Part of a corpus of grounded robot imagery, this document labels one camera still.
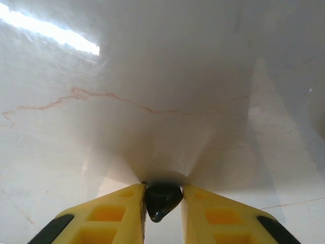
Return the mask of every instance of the black rounded object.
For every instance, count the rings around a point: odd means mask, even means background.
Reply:
[[[172,211],[183,199],[179,186],[157,183],[147,188],[145,203],[150,219],[158,223]]]

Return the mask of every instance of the white marble surface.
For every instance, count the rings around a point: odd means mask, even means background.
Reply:
[[[1,243],[157,178],[323,243],[322,0],[1,1]],[[179,208],[147,222],[181,242]]]

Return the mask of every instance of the white surface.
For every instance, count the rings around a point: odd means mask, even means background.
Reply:
[[[2,4],[0,242],[184,175],[323,243],[322,0]],[[181,236],[179,208],[147,222],[146,243]]]

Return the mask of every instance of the black rubber pad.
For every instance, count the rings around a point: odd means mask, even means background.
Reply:
[[[63,215],[47,224],[28,244],[51,244],[74,218]]]
[[[257,219],[279,244],[301,244],[276,220],[272,220],[265,216],[258,216]]]

